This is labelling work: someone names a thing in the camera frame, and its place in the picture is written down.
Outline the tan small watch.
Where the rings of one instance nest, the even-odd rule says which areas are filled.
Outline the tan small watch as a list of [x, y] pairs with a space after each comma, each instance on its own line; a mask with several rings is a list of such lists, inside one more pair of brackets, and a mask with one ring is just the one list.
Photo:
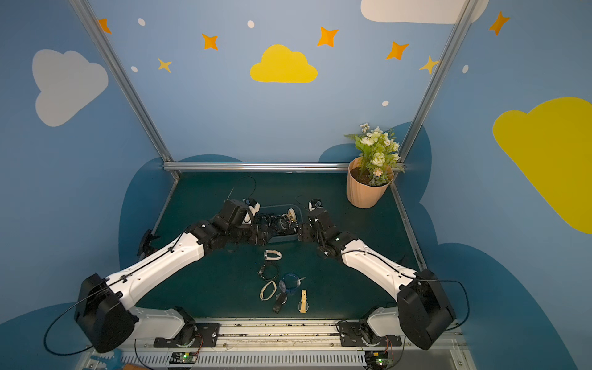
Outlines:
[[298, 221], [296, 212], [294, 211], [293, 208], [289, 208], [287, 211], [287, 217], [290, 220], [291, 223], [295, 223]]

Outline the white strap watch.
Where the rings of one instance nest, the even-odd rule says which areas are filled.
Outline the white strap watch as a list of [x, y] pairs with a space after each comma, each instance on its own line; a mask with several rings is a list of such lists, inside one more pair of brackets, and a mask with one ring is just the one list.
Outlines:
[[266, 261], [280, 261], [282, 259], [282, 253], [276, 250], [266, 250], [264, 252], [264, 259]]

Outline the blue translucent watch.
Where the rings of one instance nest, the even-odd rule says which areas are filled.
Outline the blue translucent watch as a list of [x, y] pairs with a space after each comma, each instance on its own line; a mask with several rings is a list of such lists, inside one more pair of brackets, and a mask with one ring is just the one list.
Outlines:
[[305, 280], [305, 277], [299, 277], [297, 274], [288, 273], [282, 277], [278, 283], [278, 287], [282, 293], [293, 295], [297, 290], [299, 290], [303, 280]]

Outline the black round watch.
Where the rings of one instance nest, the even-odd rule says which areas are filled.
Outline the black round watch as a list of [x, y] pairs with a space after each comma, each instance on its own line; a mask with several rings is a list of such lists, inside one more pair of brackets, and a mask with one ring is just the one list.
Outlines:
[[259, 268], [258, 276], [266, 282], [274, 281], [279, 276], [279, 267], [275, 262], [267, 261]]

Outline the cream band watch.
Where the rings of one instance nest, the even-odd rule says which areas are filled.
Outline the cream band watch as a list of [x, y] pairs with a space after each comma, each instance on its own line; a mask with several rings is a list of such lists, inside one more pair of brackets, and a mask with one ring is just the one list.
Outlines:
[[260, 290], [259, 292], [259, 299], [262, 302], [267, 302], [271, 300], [274, 295], [276, 294], [278, 289], [277, 283], [274, 280], [269, 280]]

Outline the black strap watch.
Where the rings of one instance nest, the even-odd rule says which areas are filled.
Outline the black strap watch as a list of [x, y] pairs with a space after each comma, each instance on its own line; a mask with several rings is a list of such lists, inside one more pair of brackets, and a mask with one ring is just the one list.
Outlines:
[[278, 314], [282, 310], [282, 307], [285, 305], [287, 300], [288, 296], [285, 293], [282, 292], [277, 294], [273, 305], [273, 312]]

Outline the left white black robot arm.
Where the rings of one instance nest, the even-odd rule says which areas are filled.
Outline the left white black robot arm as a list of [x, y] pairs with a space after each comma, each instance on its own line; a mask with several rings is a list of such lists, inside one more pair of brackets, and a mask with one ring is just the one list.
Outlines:
[[260, 204], [253, 198], [226, 200], [211, 220], [187, 227], [173, 242], [130, 268], [83, 281], [74, 319], [99, 353], [124, 343], [140, 324], [131, 309], [160, 283], [182, 268], [228, 243], [248, 241]]

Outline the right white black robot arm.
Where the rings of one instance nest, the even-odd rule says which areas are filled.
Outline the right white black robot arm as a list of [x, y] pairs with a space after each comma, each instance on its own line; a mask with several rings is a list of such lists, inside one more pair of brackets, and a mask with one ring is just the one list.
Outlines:
[[365, 324], [379, 337], [403, 334], [422, 350], [430, 349], [456, 320], [442, 282], [432, 271], [406, 268], [371, 249], [348, 231], [339, 231], [324, 207], [311, 205], [298, 230], [301, 241], [314, 241], [326, 257], [336, 258], [384, 289], [394, 308], [377, 308]]

